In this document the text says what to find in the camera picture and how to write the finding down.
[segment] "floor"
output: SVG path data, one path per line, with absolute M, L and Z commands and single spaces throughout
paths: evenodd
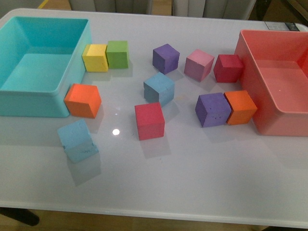
M 166 14 L 170 0 L 161 14 Z M 69 10 L 68 0 L 42 0 L 41 9 Z M 261 231 L 266 226 L 225 224 L 213 222 L 136 218 L 110 215 L 83 214 L 32 210 L 40 217 L 37 226 L 31 227 L 0 215 L 0 231 Z

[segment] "cube face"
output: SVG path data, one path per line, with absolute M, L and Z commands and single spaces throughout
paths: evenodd
M 128 68 L 129 54 L 127 41 L 109 41 L 106 53 L 110 69 Z
M 162 73 L 144 81 L 144 98 L 149 103 L 160 102 L 165 106 L 174 98 L 174 81 Z
M 184 74 L 201 82 L 211 72 L 214 56 L 196 49 L 186 58 Z
M 73 84 L 64 102 L 71 115 L 95 118 L 102 100 L 97 86 Z
M 107 72 L 108 61 L 106 44 L 88 44 L 82 54 L 82 59 L 88 72 Z
M 257 107 L 246 90 L 228 91 L 224 93 L 232 112 L 227 124 L 246 124 L 257 111 Z
M 179 65 L 179 58 L 180 53 L 169 44 L 153 50 L 153 66 L 163 74 L 176 70 Z
M 73 163 L 98 153 L 84 119 L 59 128 L 58 135 L 65 153 Z
M 160 103 L 149 103 L 135 106 L 139 140 L 163 137 L 165 119 Z
M 224 125 L 231 108 L 223 93 L 200 95 L 195 108 L 202 127 Z
M 236 54 L 220 54 L 214 66 L 214 74 L 218 83 L 235 83 L 244 69 L 240 57 Z

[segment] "green cube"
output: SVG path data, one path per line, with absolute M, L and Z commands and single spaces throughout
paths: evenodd
M 106 53 L 110 69 L 128 68 L 127 41 L 109 41 Z

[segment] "storage container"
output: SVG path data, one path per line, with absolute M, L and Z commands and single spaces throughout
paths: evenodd
M 0 115 L 66 117 L 64 97 L 82 81 L 87 19 L 13 17 L 0 28 Z
M 242 30 L 240 83 L 263 135 L 308 136 L 308 32 Z

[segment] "table leg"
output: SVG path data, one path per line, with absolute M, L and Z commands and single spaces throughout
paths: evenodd
M 299 228 L 286 228 L 286 227 L 267 227 L 262 231 L 306 231 L 307 229 L 299 229 Z
M 24 208 L 0 207 L 0 214 L 30 226 L 35 226 L 39 223 L 39 217 Z

